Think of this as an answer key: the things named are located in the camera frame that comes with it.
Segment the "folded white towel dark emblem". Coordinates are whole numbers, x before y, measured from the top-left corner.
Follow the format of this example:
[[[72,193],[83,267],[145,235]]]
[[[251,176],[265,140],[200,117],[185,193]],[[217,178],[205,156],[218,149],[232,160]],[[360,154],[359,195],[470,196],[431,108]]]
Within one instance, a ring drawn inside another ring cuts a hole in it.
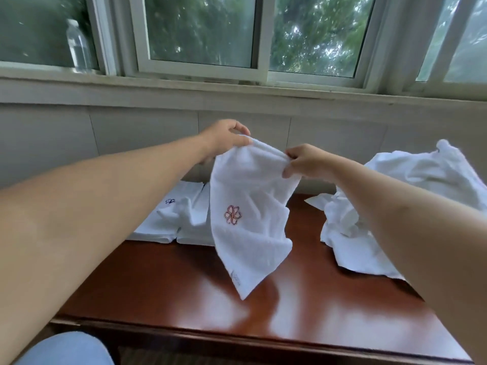
[[[177,238],[181,226],[177,203],[184,197],[194,200],[203,186],[202,182],[179,181],[136,230],[127,237],[127,240],[171,243]]]

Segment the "clear plastic water bottle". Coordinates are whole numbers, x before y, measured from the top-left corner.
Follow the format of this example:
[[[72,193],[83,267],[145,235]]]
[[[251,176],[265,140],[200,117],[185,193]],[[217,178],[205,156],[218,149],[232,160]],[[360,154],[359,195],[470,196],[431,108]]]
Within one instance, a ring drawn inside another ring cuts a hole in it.
[[[70,49],[74,69],[77,72],[89,72],[92,69],[91,51],[88,41],[74,19],[67,19],[66,37]]]

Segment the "person's left hand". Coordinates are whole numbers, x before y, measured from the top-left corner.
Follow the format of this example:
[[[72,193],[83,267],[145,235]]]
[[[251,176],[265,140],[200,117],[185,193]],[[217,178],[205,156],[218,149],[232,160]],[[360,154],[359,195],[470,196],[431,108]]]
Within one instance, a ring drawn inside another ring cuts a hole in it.
[[[220,147],[220,139],[225,135],[245,135],[251,137],[246,126],[234,119],[219,120],[197,135],[201,147],[200,164],[209,162],[216,156],[226,153],[234,147]]]

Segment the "person's light blue trouser leg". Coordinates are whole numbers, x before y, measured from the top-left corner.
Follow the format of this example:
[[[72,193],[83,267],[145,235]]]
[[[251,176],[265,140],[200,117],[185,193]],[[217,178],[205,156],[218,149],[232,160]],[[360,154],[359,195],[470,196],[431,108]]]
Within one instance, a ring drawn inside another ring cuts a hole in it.
[[[60,333],[42,340],[13,365],[115,365],[106,346],[81,331]]]

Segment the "pile of crumpled white towels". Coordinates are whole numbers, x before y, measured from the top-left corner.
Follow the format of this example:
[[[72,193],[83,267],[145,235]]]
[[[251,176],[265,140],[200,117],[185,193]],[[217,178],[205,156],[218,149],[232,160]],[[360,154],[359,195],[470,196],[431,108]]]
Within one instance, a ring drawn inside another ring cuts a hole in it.
[[[338,266],[421,286],[487,253],[487,185],[447,140],[436,148],[378,153],[364,166],[323,154],[337,192],[306,202],[324,211],[320,241]]]

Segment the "white sliding window frame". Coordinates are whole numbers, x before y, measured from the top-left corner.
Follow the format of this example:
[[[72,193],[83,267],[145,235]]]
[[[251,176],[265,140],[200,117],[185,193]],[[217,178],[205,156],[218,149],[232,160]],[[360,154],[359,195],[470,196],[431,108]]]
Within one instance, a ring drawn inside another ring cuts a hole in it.
[[[0,0],[14,69],[487,102],[487,0]]]

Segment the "white towel with red emblem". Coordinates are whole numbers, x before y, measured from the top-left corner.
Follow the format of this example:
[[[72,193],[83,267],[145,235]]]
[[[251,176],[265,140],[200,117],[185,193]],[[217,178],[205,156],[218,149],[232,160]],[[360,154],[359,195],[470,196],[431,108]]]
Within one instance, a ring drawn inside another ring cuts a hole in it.
[[[253,139],[216,157],[210,176],[210,222],[215,248],[240,296],[248,295],[287,258],[287,203],[301,181],[283,178],[290,162]]]

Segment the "person's right forearm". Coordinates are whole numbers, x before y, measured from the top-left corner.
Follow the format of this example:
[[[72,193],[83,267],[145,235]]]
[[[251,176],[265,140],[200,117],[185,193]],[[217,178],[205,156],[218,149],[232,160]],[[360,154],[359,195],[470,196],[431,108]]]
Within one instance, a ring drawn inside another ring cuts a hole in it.
[[[487,365],[487,216],[346,159],[334,181],[476,365]]]

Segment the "person's right hand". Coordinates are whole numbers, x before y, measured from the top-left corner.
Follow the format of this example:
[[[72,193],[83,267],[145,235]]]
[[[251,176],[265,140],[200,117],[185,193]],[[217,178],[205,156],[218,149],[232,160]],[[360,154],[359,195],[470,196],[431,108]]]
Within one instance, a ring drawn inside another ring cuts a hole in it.
[[[296,176],[320,179],[328,183],[334,183],[336,170],[346,160],[310,144],[287,148],[284,153],[290,161],[295,161],[298,170]]]

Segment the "person's left forearm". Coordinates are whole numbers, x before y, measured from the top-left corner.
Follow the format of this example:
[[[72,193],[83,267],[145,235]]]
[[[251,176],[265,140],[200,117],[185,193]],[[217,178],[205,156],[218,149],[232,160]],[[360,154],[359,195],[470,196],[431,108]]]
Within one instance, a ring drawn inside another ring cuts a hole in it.
[[[0,365],[201,161],[202,139],[84,160],[0,190]]]

